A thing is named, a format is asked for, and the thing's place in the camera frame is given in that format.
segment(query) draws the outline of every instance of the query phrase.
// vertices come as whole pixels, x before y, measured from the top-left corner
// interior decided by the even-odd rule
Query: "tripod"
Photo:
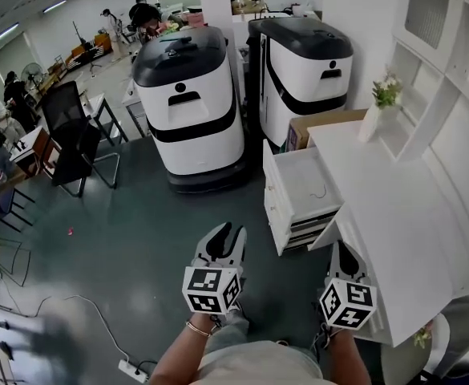
[[[77,26],[75,25],[75,22],[72,22],[72,23],[74,24],[75,33],[79,37],[79,42],[81,43],[81,47],[84,49],[84,55],[86,56],[88,62],[90,63],[90,73],[91,73],[91,77],[93,78],[93,77],[95,77],[95,74],[93,72],[93,67],[102,67],[102,66],[100,66],[99,64],[94,64],[93,63],[93,55],[91,55],[91,52],[88,49],[88,45],[87,45],[86,40],[84,38],[82,38],[81,35],[79,34],[79,30],[77,29]]]

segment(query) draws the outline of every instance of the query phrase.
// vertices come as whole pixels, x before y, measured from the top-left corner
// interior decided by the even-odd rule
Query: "cardboard box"
[[[318,125],[346,123],[364,118],[367,109],[347,111],[325,111],[320,114],[304,115],[291,119],[289,122],[288,138],[285,142],[286,152],[302,150],[307,147],[309,132],[307,128]]]

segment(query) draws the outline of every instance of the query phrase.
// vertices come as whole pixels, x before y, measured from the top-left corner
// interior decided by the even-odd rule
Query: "power strip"
[[[139,383],[148,382],[148,375],[140,369],[136,369],[136,367],[131,365],[128,361],[121,359],[119,362],[119,369],[124,374],[128,374],[131,378],[136,379]]]

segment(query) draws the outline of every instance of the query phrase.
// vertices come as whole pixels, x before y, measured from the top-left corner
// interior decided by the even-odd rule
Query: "black robot lid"
[[[216,27],[178,31],[146,43],[132,75],[141,87],[159,87],[216,70],[225,60],[225,38]]]
[[[249,22],[250,37],[265,34],[294,54],[312,60],[346,59],[354,55],[341,31],[307,17],[263,18]]]

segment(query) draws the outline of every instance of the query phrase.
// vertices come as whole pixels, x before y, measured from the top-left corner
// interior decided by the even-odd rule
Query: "cube with fiducial markers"
[[[240,292],[236,268],[186,267],[183,295],[192,312],[225,315]]]
[[[377,288],[332,278],[320,305],[327,325],[359,330],[377,309]]]

